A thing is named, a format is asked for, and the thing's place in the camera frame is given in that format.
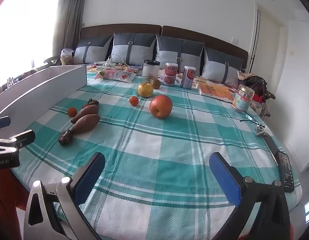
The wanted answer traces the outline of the brown handbag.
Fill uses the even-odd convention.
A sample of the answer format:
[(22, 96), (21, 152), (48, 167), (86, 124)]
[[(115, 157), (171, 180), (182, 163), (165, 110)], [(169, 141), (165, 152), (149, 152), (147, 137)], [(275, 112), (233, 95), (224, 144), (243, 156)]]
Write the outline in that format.
[(254, 101), (265, 103), (267, 99), (276, 99), (276, 96), (267, 90), (267, 82), (262, 77), (244, 72), (237, 72), (237, 76), (241, 85), (254, 90)]

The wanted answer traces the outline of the key bunch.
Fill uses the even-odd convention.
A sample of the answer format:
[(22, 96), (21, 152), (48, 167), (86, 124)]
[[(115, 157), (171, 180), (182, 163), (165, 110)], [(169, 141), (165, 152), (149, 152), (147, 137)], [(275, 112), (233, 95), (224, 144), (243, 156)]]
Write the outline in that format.
[(268, 137), (269, 133), (265, 131), (265, 125), (250, 119), (244, 119), (240, 120), (240, 122), (251, 122), (252, 124), (255, 124), (257, 127), (255, 129), (257, 137)]

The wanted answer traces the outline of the red apple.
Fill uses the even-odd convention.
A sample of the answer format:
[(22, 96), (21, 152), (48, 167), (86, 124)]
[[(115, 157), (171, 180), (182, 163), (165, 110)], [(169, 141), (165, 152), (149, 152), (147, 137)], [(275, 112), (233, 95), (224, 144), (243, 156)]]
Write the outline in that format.
[(171, 99), (166, 95), (155, 96), (149, 105), (151, 114), (158, 118), (164, 119), (168, 117), (173, 109), (173, 103)]

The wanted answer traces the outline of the colourful snack canister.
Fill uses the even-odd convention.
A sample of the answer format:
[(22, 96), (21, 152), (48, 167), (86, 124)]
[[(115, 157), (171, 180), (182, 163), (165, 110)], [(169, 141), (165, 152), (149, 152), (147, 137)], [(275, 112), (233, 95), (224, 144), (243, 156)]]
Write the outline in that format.
[(250, 106), (254, 94), (255, 91), (250, 87), (239, 85), (238, 90), (235, 93), (232, 106), (237, 111), (246, 112), (248, 110), (248, 107)]

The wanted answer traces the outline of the grey cushion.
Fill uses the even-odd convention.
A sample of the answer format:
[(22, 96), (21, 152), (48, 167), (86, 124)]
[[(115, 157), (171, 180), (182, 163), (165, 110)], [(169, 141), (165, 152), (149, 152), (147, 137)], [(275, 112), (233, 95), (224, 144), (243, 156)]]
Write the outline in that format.
[(178, 65), (178, 72), (184, 72), (184, 67), (196, 68), (196, 75), (199, 75), (201, 68), (201, 57), (204, 51), (204, 43), (180, 38), (156, 36), (155, 60), (164, 68), (166, 63)]
[(112, 36), (82, 38), (74, 52), (73, 64), (88, 64), (105, 61)]
[(238, 88), (238, 72), (241, 71), (243, 59), (205, 47), (202, 77), (233, 88)]
[(114, 33), (111, 59), (113, 63), (142, 66), (145, 60), (153, 60), (156, 34)]

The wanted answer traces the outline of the sweet potato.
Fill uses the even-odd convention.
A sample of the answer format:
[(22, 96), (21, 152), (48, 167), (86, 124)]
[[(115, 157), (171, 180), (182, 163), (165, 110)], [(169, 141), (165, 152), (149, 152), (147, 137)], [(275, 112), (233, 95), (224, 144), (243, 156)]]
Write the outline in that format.
[(88, 105), (81, 109), (72, 119), (71, 123), (75, 124), (80, 118), (82, 118), (85, 115), (89, 114), (97, 114), (99, 113), (99, 106), (98, 105)]
[(70, 130), (73, 134), (86, 133), (94, 129), (99, 121), (98, 114), (88, 114), (80, 118)]

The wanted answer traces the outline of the dark mangosteen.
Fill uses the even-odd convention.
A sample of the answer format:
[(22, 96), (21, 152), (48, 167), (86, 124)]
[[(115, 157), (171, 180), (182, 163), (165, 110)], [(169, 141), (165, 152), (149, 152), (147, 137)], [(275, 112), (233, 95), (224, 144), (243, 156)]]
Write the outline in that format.
[(99, 102), (95, 99), (89, 99), (88, 102), (82, 106), (82, 108), (85, 108), (85, 107), (90, 106), (90, 105), (97, 105), (98, 106)]
[(64, 146), (69, 144), (73, 140), (73, 132), (70, 129), (64, 130), (58, 137), (58, 142), (60, 145)]

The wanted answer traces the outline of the small orange tangerine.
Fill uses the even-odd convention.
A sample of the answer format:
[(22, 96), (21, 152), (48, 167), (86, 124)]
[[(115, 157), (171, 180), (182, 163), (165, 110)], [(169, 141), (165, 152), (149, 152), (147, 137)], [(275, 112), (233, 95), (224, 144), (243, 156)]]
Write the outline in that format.
[(136, 97), (136, 96), (131, 96), (129, 98), (129, 103), (132, 105), (132, 106), (137, 106), (138, 103), (139, 103), (139, 99)]
[(77, 114), (77, 109), (75, 107), (70, 107), (67, 110), (67, 115), (70, 116), (71, 118), (75, 117)]

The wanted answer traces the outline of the black smartphone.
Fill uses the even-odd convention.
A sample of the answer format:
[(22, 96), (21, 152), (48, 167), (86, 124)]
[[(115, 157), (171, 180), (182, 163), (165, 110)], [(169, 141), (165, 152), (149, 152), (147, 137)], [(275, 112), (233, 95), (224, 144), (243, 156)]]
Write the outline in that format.
[(293, 175), (289, 157), (282, 151), (275, 153), (275, 159), (278, 164), (280, 182), (283, 185), (284, 192), (292, 193), (295, 189)]

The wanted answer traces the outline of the black remote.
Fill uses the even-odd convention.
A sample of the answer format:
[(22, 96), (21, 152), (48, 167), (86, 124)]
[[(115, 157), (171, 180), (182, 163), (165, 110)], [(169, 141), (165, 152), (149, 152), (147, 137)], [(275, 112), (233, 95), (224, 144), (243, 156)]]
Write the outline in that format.
[(262, 138), (270, 150), (272, 159), (274, 160), (276, 166), (278, 166), (278, 163), (276, 160), (276, 152), (279, 150), (278, 150), (276, 143), (273, 141), (273, 139), (269, 135), (263, 135)]

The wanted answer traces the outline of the brown kiwi fruit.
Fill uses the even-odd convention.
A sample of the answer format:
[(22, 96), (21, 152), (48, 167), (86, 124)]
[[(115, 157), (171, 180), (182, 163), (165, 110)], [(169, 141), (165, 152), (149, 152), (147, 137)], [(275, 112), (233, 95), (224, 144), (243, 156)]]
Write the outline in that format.
[(160, 86), (161, 86), (161, 82), (158, 79), (152, 79), (151, 85), (152, 85), (153, 89), (159, 89)]

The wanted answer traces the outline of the yellow apple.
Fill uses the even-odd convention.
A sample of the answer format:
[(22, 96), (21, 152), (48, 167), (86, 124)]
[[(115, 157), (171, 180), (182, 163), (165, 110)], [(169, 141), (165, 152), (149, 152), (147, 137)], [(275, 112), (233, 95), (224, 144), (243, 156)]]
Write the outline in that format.
[(150, 83), (140, 83), (137, 87), (137, 93), (143, 98), (149, 98), (153, 95), (153, 86)]

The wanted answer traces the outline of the orange book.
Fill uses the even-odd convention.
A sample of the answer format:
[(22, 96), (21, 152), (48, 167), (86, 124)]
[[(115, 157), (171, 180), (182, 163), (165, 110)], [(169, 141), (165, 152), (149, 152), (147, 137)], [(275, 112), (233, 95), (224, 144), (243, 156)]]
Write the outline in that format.
[(197, 90), (202, 96), (218, 99), (227, 103), (233, 102), (231, 91), (225, 86), (199, 82), (197, 84)]

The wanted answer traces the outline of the teal plaid tablecloth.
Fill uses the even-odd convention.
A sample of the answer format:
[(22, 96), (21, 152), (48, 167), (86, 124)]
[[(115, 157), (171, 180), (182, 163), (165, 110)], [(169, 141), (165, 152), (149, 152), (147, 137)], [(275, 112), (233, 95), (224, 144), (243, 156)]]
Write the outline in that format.
[[(29, 189), (35, 180), (55, 183), (71, 176), (95, 152), (105, 168), (81, 210), (103, 239), (212, 239), (234, 209), (209, 167), (219, 152), (242, 176), (270, 184), (278, 168), (256, 125), (254, 111), (239, 113), (229, 103), (201, 96), (195, 89), (163, 86), (173, 110), (165, 119), (149, 111), (149, 99), (129, 103), (133, 83), (95, 80), (60, 101), (31, 125), (35, 142), (22, 149), (13, 170)], [(67, 145), (58, 137), (71, 129), (89, 99), (99, 102), (100, 121)]]

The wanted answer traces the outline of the red white carton left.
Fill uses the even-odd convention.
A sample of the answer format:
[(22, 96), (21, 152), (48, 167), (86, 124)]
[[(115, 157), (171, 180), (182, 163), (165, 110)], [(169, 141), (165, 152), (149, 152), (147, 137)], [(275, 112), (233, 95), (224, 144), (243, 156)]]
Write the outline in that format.
[(174, 86), (175, 79), (178, 71), (178, 64), (176, 63), (166, 63), (163, 76), (163, 85)]

